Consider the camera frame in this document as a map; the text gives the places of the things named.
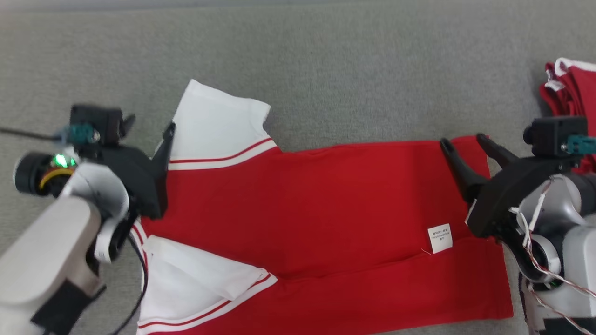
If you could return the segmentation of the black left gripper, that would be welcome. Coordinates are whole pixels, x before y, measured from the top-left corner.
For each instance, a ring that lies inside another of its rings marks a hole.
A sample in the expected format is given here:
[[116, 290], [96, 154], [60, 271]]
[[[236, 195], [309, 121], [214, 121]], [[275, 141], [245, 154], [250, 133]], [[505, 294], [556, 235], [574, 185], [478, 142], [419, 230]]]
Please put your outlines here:
[[[135, 114], [121, 119], [121, 139], [128, 135], [135, 121]], [[135, 197], [138, 214], [142, 216], [160, 219], [168, 208], [166, 178], [175, 133], [176, 123], [171, 121], [163, 131], [162, 140], [151, 158], [136, 147], [101, 149], [100, 162], [121, 179]]]

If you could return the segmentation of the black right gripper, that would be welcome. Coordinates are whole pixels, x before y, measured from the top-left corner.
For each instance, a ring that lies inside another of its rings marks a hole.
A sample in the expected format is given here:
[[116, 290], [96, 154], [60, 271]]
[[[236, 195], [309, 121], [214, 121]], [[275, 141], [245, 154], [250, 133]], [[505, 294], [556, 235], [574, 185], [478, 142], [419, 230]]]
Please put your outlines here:
[[510, 207], [519, 205], [534, 189], [549, 180], [550, 176], [568, 172], [579, 161], [573, 156], [559, 159], [519, 159], [485, 134], [477, 134], [475, 139], [486, 155], [501, 168], [489, 181], [462, 159], [450, 140], [442, 138], [439, 145], [462, 199], [468, 204], [476, 199], [467, 224], [471, 233], [478, 238], [494, 235], [497, 223], [505, 217]]

